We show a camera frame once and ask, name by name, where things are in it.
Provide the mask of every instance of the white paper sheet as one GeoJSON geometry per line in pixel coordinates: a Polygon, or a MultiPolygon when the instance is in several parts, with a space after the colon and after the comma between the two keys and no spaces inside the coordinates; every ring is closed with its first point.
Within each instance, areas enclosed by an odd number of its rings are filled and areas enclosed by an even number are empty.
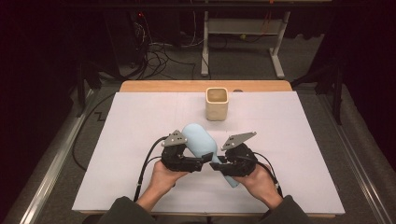
{"type": "MultiPolygon", "coordinates": [[[[345,213],[293,91],[230,92],[225,121],[205,119],[204,92],[117,93],[73,210],[106,211],[121,196],[132,199],[152,144],[192,122],[202,125],[219,148],[229,135],[257,132],[246,144],[270,160],[284,195],[292,195],[306,213],[345,213]]],[[[152,156],[161,156],[162,150],[159,144],[152,156]]],[[[148,165],[141,193],[153,164],[148,165]]],[[[153,212],[244,214],[266,210],[242,185],[232,189],[221,173],[206,164],[202,172],[177,181],[153,212]]]]}

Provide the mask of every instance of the light blue object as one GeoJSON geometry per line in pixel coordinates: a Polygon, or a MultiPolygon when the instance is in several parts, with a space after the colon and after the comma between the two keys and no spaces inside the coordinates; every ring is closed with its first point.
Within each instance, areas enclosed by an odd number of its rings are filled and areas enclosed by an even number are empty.
{"type": "MultiPolygon", "coordinates": [[[[195,157],[201,158],[203,155],[213,152],[212,161],[222,164],[217,156],[218,146],[216,141],[201,125],[196,123],[188,124],[181,133],[187,138],[186,146],[195,157]]],[[[225,175],[224,178],[233,188],[239,184],[228,175],[225,175]]]]}

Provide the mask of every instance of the human hand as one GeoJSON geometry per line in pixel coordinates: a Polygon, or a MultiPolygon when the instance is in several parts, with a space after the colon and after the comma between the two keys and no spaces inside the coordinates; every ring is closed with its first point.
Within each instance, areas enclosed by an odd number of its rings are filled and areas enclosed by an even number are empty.
{"type": "Polygon", "coordinates": [[[253,197],[265,203],[270,210],[277,208],[283,201],[270,174],[260,165],[256,165],[250,175],[234,176],[233,179],[243,184],[253,197]]]}
{"type": "Polygon", "coordinates": [[[168,170],[161,161],[155,162],[148,187],[136,203],[146,211],[151,211],[161,197],[176,184],[176,181],[186,174],[188,172],[168,170]]]}
{"type": "Polygon", "coordinates": [[[164,195],[176,184],[178,179],[188,173],[168,170],[161,161],[157,161],[152,170],[148,189],[155,189],[158,193],[164,195]]]}

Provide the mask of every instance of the beige cup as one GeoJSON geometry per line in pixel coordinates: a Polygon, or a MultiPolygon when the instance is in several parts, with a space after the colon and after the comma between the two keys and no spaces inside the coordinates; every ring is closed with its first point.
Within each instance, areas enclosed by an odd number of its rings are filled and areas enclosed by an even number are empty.
{"type": "Polygon", "coordinates": [[[228,92],[222,87],[206,89],[206,118],[208,120],[225,120],[228,111],[228,92]]]}

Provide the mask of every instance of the metal rail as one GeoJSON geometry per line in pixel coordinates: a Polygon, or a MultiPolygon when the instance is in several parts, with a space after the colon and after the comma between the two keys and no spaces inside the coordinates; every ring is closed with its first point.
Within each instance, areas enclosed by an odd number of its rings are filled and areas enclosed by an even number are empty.
{"type": "Polygon", "coordinates": [[[55,158],[52,161],[46,175],[41,181],[40,187],[38,187],[33,200],[30,202],[29,207],[27,208],[23,218],[21,220],[21,224],[34,224],[37,220],[42,208],[44,207],[48,197],[50,196],[53,187],[55,186],[56,180],[58,179],[59,174],[64,167],[64,162],[67,159],[67,156],[72,148],[74,141],[76,139],[78,130],[81,127],[82,122],[87,116],[88,109],[92,108],[92,102],[94,98],[97,96],[97,93],[94,93],[90,90],[87,94],[88,105],[86,106],[85,111],[81,114],[79,118],[73,123],[73,127],[71,128],[70,134],[63,141],[62,147],[59,148],[58,152],[55,155],[55,158]]]}
{"type": "Polygon", "coordinates": [[[356,154],[355,148],[347,139],[347,135],[341,125],[338,125],[332,116],[332,107],[325,95],[321,94],[318,96],[320,103],[325,108],[329,119],[332,121],[332,125],[337,131],[342,144],[344,145],[344,153],[346,154],[346,160],[349,162],[352,172],[356,176],[359,184],[361,185],[361,190],[366,197],[366,200],[373,210],[376,220],[379,224],[392,224],[393,221],[389,216],[385,205],[382,203],[378,196],[377,189],[370,177],[364,170],[358,155],[356,154]]]}

